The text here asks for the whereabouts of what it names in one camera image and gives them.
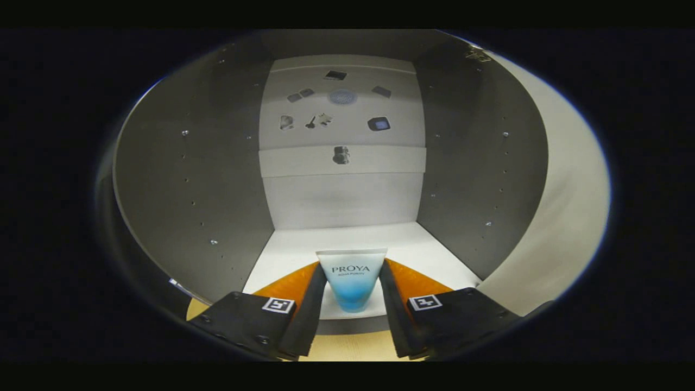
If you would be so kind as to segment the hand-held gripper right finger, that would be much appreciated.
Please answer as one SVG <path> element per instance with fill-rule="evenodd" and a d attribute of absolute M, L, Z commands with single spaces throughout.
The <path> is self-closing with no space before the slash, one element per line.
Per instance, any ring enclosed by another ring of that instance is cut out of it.
<path fill-rule="evenodd" d="M 476 287 L 450 288 L 390 259 L 379 280 L 398 358 L 452 358 L 522 319 Z"/>

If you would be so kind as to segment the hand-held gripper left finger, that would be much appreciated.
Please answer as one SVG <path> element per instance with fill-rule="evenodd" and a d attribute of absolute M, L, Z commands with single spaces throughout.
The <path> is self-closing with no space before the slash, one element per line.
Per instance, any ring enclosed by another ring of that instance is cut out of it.
<path fill-rule="evenodd" d="M 231 292 L 188 322 L 256 358 L 298 361 L 311 349 L 326 284 L 313 262 L 255 293 Z"/>

